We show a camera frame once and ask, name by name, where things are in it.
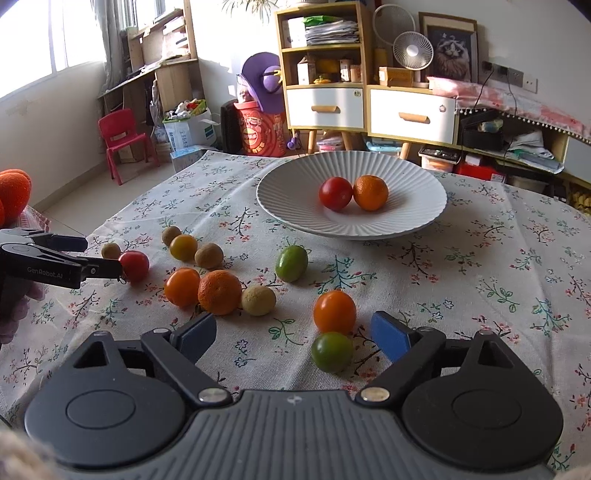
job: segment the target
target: window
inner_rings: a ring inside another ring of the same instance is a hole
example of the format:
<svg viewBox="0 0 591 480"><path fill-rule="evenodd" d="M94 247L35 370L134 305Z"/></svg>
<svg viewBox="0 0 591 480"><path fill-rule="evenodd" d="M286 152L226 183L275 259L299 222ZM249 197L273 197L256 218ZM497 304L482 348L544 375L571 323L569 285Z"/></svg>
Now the window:
<svg viewBox="0 0 591 480"><path fill-rule="evenodd" d="M105 61L90 0L19 0L0 17L0 98L87 61Z"/></svg>

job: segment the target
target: white plate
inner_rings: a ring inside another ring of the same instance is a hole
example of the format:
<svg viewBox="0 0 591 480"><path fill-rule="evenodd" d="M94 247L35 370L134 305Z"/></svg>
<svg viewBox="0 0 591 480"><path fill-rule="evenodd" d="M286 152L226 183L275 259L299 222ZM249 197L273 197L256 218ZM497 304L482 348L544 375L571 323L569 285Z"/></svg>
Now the white plate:
<svg viewBox="0 0 591 480"><path fill-rule="evenodd" d="M351 183L376 175L390 196L376 212L361 210L354 200L340 212L319 201L318 191L330 177ZM256 189L256 199L269 215L315 235L348 240L378 240L405 235L427 226L446 207L443 185L415 164L373 152L329 152L301 157L270 171Z"/></svg>

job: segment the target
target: cabinet leg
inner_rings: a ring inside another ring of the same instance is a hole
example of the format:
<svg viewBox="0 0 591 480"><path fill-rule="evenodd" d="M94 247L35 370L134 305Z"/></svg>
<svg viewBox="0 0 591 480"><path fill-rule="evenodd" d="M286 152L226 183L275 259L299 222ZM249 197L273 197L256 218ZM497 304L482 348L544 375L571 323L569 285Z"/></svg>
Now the cabinet leg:
<svg viewBox="0 0 591 480"><path fill-rule="evenodd" d="M308 155L312 155L316 151L316 135L318 131L310 130L310 137L308 138Z"/></svg>
<svg viewBox="0 0 591 480"><path fill-rule="evenodd" d="M402 151L400 152L400 160L408 160L408 154L410 153L410 143L405 142L402 144Z"/></svg>
<svg viewBox="0 0 591 480"><path fill-rule="evenodd" d="M343 135L343 142L345 143L345 150L351 151L354 150L353 148L353 139L351 138L351 134L349 132L341 132Z"/></svg>

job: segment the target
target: window curtain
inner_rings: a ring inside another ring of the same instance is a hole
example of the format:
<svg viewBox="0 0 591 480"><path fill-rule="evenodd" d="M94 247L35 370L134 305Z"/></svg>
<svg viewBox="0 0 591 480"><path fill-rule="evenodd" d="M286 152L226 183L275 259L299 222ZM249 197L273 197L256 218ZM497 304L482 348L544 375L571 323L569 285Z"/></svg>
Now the window curtain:
<svg viewBox="0 0 591 480"><path fill-rule="evenodd" d="M116 87L124 79L123 46L119 35L123 25L117 0L90 0L95 18L100 26L105 46L106 81L101 93Z"/></svg>

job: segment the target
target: white box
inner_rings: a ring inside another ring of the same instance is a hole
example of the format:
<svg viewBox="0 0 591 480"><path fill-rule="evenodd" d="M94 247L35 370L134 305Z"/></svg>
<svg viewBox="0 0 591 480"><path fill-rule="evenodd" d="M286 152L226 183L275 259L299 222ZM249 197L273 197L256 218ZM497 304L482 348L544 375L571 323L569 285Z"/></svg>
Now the white box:
<svg viewBox="0 0 591 480"><path fill-rule="evenodd" d="M201 115L192 116L187 119L164 121L164 128L174 151L191 147L192 145L213 145L216 140L212 113L208 108Z"/></svg>
<svg viewBox="0 0 591 480"><path fill-rule="evenodd" d="M306 25L304 24L304 17L284 20L282 27L283 38L285 40L284 48L298 48L308 46L308 42L306 40Z"/></svg>
<svg viewBox="0 0 591 480"><path fill-rule="evenodd" d="M312 85L316 80L316 65L314 63L299 63L297 65L298 85Z"/></svg>

